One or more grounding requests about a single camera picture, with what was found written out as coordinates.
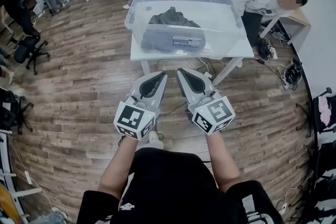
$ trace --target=chair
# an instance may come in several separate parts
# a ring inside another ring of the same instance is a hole
[[[36,44],[38,44],[39,39],[36,37],[23,37],[23,35],[20,37],[19,40],[14,39],[14,33],[11,35],[9,41],[7,42],[7,45],[9,42],[15,43],[15,53],[14,53],[14,59],[18,63],[24,63],[27,58],[29,58],[29,61],[26,65],[26,69],[30,69],[30,64],[33,62],[34,65],[34,74],[37,74],[36,71],[36,59],[37,57],[41,55],[46,55],[48,58],[50,57],[50,54],[47,52],[42,52],[42,47],[44,45],[48,45],[48,42],[45,40],[43,41],[37,48],[35,47]]]
[[[17,133],[22,135],[22,124],[24,124],[30,132],[33,129],[25,119],[24,112],[28,107],[34,107],[34,104],[27,103],[22,107],[24,96],[16,96],[11,91],[0,88],[0,129],[10,130],[13,126],[17,127]]]
[[[309,133],[307,137],[311,136],[311,129],[314,128],[315,132],[318,133],[326,133],[326,132],[333,132],[336,133],[336,125],[331,128],[334,124],[336,124],[336,95],[332,97],[327,97],[328,107],[331,110],[330,122],[328,125],[325,125],[321,121],[321,113],[319,111],[319,97],[324,96],[327,93],[332,93],[332,90],[327,87],[326,91],[321,95],[315,97],[312,100],[312,105],[310,105],[309,101],[306,103],[308,105],[308,110],[306,110],[301,104],[296,104],[296,107],[301,108],[301,110],[306,114],[307,118],[304,123],[296,127],[297,131],[302,130],[303,126],[308,123],[309,124]]]

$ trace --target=plastic storage bin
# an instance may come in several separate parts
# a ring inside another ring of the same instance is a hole
[[[220,59],[246,38],[231,0],[133,0],[125,26],[148,53]]]

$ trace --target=folded clothing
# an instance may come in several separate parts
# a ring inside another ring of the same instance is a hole
[[[162,29],[150,29],[150,25],[162,25]],[[176,31],[168,31],[167,26],[186,26],[197,29],[176,28]],[[205,36],[201,27],[188,20],[183,13],[176,12],[175,7],[171,7],[165,13],[154,15],[150,21],[148,29],[143,34],[141,48],[144,51],[159,50],[163,52],[175,52],[177,50],[199,51],[205,46]]]

